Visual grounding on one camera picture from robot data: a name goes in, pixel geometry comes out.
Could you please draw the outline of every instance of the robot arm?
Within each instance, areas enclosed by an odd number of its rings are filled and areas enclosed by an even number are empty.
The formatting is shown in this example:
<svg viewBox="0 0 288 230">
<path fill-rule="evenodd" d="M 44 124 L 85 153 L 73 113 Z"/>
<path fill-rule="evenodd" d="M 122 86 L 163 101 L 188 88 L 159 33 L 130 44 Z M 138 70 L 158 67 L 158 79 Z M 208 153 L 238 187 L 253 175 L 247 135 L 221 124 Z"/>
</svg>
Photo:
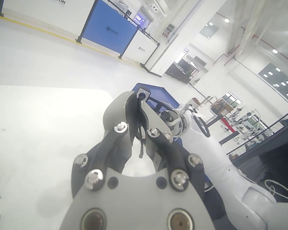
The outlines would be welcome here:
<svg viewBox="0 0 288 230">
<path fill-rule="evenodd" d="M 191 117 L 189 112 L 184 114 L 193 122 Z M 288 229 L 288 203 L 277 203 L 265 188 L 247 179 L 213 137 L 203 135 L 193 122 L 180 138 L 187 151 L 201 156 L 205 174 L 220 194 L 226 214 L 237 230 Z"/>
<path fill-rule="evenodd" d="M 74 161 L 74 199 L 60 230 L 214 229 L 200 196 L 201 159 L 173 142 L 170 128 L 146 100 L 147 94 L 125 92 L 107 108 L 103 140 Z M 166 168 L 158 164 L 153 175 L 127 177 L 121 173 L 138 130 L 147 154 L 155 162 L 164 160 Z"/>
</svg>

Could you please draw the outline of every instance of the floor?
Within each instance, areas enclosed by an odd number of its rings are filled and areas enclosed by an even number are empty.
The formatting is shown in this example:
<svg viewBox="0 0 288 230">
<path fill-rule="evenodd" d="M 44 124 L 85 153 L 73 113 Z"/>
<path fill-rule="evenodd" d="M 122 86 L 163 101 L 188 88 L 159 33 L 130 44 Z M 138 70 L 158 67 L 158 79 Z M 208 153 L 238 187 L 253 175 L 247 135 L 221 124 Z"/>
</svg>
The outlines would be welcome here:
<svg viewBox="0 0 288 230">
<path fill-rule="evenodd" d="M 0 19 L 0 230 L 59 228 L 74 158 L 102 139 L 104 110 L 139 82 L 166 88 L 180 103 L 203 100 L 190 85 L 133 62 Z M 210 117 L 208 105 L 200 112 Z M 210 128 L 219 140 L 230 134 L 220 126 Z M 123 173 L 153 173 L 135 144 Z"/>
</svg>

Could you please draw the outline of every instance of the white cable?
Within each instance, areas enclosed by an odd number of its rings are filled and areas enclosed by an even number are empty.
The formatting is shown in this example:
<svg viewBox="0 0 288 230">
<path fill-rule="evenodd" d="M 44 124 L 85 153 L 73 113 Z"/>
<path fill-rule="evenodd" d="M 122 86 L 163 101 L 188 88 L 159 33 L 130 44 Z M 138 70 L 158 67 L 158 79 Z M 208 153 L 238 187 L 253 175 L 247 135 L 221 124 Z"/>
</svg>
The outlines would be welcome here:
<svg viewBox="0 0 288 230">
<path fill-rule="evenodd" d="M 271 188 L 271 189 L 273 188 L 273 190 L 270 190 L 270 193 L 272 194 L 272 196 L 274 196 L 274 195 L 275 195 L 275 187 L 274 187 L 273 185 L 271 185 L 270 188 Z"/>
<path fill-rule="evenodd" d="M 214 188 L 214 185 L 212 185 L 210 188 L 206 189 L 205 192 L 208 192 Z"/>
<path fill-rule="evenodd" d="M 265 180 L 265 182 L 264 182 L 264 184 L 266 185 L 266 187 L 270 190 L 270 191 L 273 191 L 274 192 L 274 194 L 278 194 L 279 196 L 282 196 L 282 197 L 284 197 L 284 198 L 287 198 L 288 199 L 288 197 L 286 197 L 286 196 L 284 196 L 284 195 L 282 195 L 282 194 L 280 194 L 280 193 L 278 193 L 278 192 L 276 192 L 275 191 L 275 189 L 274 190 L 272 190 L 271 189 L 271 187 L 269 187 L 268 186 L 268 184 L 267 184 L 267 182 L 272 182 L 272 183 L 275 183 L 275 184 L 277 184 L 277 185 L 279 185 L 279 186 L 281 186 L 281 187 L 283 187 L 286 191 L 288 191 L 288 189 L 284 186 L 284 185 L 282 185 L 282 184 L 280 184 L 280 183 L 278 183 L 278 182 L 276 182 L 276 181 L 273 181 L 273 180 L 270 180 L 270 179 L 267 179 L 267 180 Z"/>
</svg>

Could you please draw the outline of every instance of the glass window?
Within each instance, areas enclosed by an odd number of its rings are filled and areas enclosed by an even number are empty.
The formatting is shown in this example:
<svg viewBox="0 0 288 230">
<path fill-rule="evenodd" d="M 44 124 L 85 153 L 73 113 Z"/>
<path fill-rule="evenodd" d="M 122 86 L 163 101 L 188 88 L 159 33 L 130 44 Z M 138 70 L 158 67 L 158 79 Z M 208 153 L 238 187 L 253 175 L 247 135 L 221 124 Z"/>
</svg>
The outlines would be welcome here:
<svg viewBox="0 0 288 230">
<path fill-rule="evenodd" d="M 239 104 L 241 104 L 241 101 L 235 95 L 233 95 L 230 91 L 227 92 L 222 98 L 227 103 L 229 103 L 233 108 L 236 108 Z"/>
</svg>

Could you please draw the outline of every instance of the wire mesh fence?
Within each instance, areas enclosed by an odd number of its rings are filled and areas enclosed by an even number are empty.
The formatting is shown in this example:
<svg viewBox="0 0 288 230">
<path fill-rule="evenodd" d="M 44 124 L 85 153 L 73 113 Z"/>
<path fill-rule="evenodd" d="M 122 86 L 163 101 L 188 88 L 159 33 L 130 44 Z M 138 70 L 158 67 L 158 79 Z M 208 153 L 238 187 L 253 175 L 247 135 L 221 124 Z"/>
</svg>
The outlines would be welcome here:
<svg viewBox="0 0 288 230">
<path fill-rule="evenodd" d="M 229 158 L 235 159 L 245 153 L 246 151 L 258 146 L 260 143 L 268 139 L 269 137 L 273 136 L 277 131 L 282 129 L 284 126 L 288 125 L 288 114 L 283 116 L 281 119 L 279 119 L 277 122 L 275 122 L 273 125 L 269 126 L 267 129 L 262 131 L 261 133 L 255 135 L 251 139 L 249 139 L 247 142 L 239 146 L 238 148 L 234 149 L 233 151 L 229 152 Z"/>
</svg>

